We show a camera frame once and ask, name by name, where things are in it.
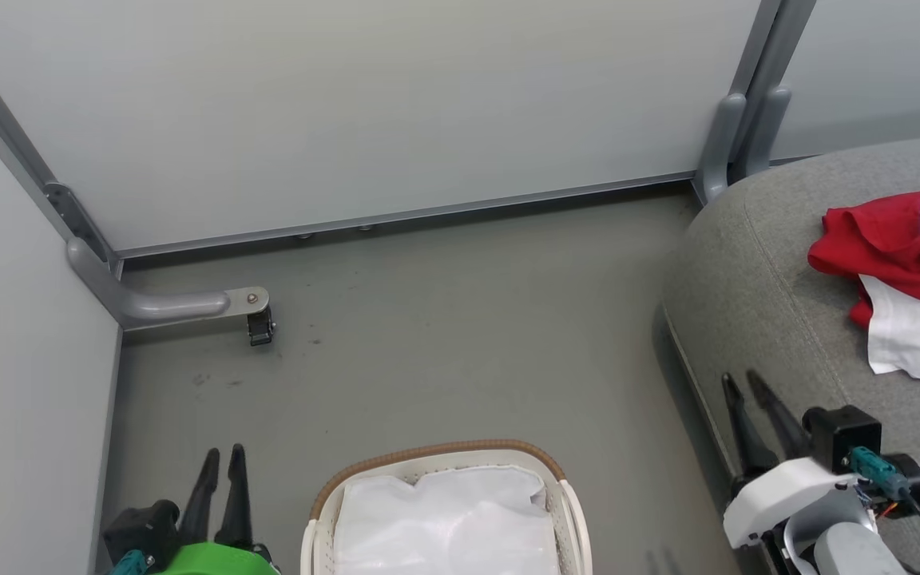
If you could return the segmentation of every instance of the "gray sofa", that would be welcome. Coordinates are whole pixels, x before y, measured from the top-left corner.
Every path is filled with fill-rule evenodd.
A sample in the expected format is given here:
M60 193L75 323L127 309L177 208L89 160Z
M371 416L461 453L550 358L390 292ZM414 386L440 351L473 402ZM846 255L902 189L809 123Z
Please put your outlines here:
M920 462L920 381L873 375L866 335L847 319L850 281L807 265L826 208L920 190L920 141L847 150L781 166L731 186L691 225L664 286L680 356L730 469L739 470L720 375L754 367L793 414L851 403L883 423L883 451ZM751 417L778 446L748 394ZM920 565L917 519L885 521L899 559Z

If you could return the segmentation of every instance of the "gray floor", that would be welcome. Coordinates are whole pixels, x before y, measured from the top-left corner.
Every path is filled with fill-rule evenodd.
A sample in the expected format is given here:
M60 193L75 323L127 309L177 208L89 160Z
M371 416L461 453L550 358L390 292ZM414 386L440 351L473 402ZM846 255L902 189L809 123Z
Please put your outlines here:
M205 451L225 465L240 442L256 539L292 575L337 470L518 438L565 467L596 573L737 573L715 455L655 324L693 213L686 193L646 196L128 273L146 291L263 285L279 332L260 348L242 331L125 345L103 517L182 506Z

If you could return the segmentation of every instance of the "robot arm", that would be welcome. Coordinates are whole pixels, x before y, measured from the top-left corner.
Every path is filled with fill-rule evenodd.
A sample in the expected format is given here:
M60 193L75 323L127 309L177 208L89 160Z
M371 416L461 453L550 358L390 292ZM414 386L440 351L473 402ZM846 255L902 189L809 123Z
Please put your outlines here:
M723 529L734 549L763 545L781 575L902 574L876 518L920 516L920 466L879 455L882 425L864 411L808 409L803 426L754 371L747 374L788 460L757 436L730 375L723 391L744 471Z

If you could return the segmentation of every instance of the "basket rim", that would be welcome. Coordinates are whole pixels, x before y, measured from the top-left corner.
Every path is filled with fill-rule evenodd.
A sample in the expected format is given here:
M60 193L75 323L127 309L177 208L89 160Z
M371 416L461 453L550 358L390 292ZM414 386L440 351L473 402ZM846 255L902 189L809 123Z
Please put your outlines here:
M311 520L317 521L322 514L322 507L325 506L332 492L347 479L358 473L364 473L366 470L373 470L375 467L391 466L394 463L410 461L410 459L428 458L431 455L460 454L464 451L492 451L492 450L510 450L521 451L523 454L532 455L539 459L543 465L548 467L556 481L566 479L562 467L552 459L542 448L536 447L527 441L518 439L482 439L475 441L453 441L450 443L439 443L438 445L426 445L413 449L404 449L395 451L393 454L379 455L377 458L365 459L365 461L354 463L353 466L346 467L339 473L332 476L322 490L318 492L315 503L311 506Z

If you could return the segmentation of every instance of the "white laundry basket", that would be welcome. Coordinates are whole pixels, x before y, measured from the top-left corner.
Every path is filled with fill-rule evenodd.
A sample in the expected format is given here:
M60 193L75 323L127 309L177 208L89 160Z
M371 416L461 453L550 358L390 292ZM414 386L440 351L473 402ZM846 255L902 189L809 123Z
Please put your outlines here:
M592 575L591 543L584 512L563 469L545 451L515 440L444 443L355 463L322 488L311 507L311 520L300 546L300 575L335 575L332 538L343 503L343 487L351 479L393 476L415 483L424 474L472 466L518 466L545 483L545 506L556 530L561 575Z

